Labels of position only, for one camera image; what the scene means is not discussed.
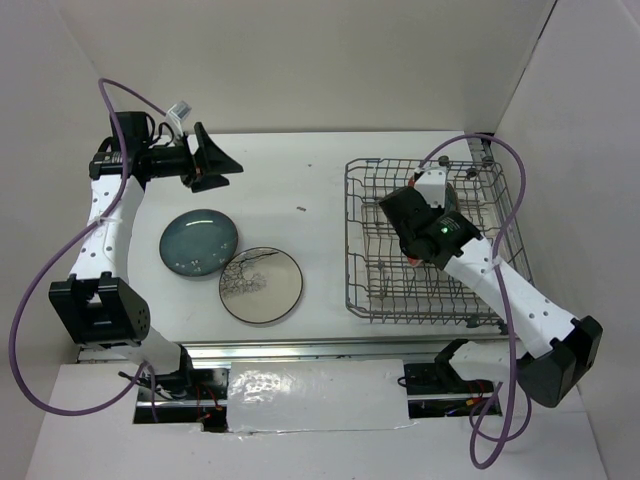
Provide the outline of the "dark teal plate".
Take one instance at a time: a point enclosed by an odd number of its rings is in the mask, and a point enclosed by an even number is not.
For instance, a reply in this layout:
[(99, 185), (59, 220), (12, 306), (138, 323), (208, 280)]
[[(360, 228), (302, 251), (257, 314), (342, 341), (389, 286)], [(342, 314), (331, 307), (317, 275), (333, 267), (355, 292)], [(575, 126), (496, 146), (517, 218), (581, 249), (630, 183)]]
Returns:
[(460, 212), (460, 200), (452, 183), (448, 182), (445, 188), (444, 212)]

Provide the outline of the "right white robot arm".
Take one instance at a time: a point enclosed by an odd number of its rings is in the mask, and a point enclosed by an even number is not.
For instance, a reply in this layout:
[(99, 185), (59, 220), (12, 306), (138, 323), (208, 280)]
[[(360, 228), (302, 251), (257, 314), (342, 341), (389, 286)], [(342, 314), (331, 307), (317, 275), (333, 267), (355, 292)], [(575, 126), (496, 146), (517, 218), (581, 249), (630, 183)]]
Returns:
[(452, 341), (437, 358), (436, 379), (448, 392), (469, 381), (518, 384), (534, 402), (558, 406), (595, 362), (603, 334), (591, 316), (554, 304), (493, 250), (461, 213), (440, 213), (406, 186), (379, 202), (401, 251), (461, 282), (504, 321), (504, 341)]

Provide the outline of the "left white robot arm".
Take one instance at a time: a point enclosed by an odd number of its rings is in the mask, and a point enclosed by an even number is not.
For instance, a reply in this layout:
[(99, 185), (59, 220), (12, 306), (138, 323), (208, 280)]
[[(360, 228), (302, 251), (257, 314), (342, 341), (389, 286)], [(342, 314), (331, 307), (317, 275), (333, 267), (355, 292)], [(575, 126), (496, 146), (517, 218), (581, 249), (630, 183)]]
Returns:
[(148, 303), (128, 283), (134, 220), (153, 179), (177, 177), (200, 193), (228, 185), (228, 175), (243, 168), (214, 143), (202, 123), (194, 126), (196, 150), (186, 136), (154, 145), (142, 111), (117, 113), (111, 128), (109, 141), (89, 164), (89, 230), (68, 278), (51, 283), (49, 300), (75, 344), (147, 363), (158, 387), (184, 399), (197, 387), (191, 357), (152, 327)]

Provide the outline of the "cream plate tree pattern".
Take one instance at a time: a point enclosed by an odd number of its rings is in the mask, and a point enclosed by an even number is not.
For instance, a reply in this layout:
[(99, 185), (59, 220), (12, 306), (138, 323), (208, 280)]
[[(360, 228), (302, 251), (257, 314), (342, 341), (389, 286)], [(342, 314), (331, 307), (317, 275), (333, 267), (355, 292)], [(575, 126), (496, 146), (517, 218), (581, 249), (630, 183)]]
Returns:
[(219, 295), (226, 311), (249, 325), (286, 317), (304, 289), (302, 270), (286, 252), (256, 247), (236, 255), (223, 269)]

